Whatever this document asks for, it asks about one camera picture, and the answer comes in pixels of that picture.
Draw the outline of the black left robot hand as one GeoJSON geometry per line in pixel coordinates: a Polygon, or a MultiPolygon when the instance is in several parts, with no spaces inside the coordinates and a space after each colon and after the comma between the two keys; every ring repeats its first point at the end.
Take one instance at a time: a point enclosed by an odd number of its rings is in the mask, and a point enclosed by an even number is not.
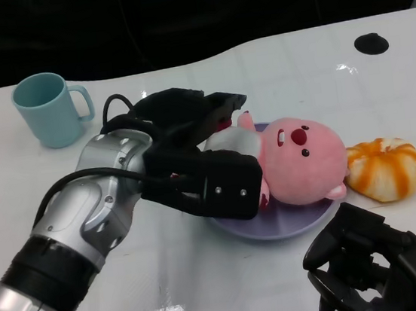
{"type": "Polygon", "coordinates": [[[198,145],[229,127],[246,95],[173,88],[143,98],[126,121],[148,133],[142,196],[198,215],[224,204],[257,206],[262,169],[255,156],[198,145]]]}

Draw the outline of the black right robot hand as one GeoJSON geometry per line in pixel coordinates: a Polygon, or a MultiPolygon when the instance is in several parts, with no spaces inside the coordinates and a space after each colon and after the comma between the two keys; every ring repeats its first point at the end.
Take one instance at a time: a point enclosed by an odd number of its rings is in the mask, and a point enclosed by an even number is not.
{"type": "Polygon", "coordinates": [[[416,235],[342,203],[302,262],[319,311],[416,311],[416,235]]]}

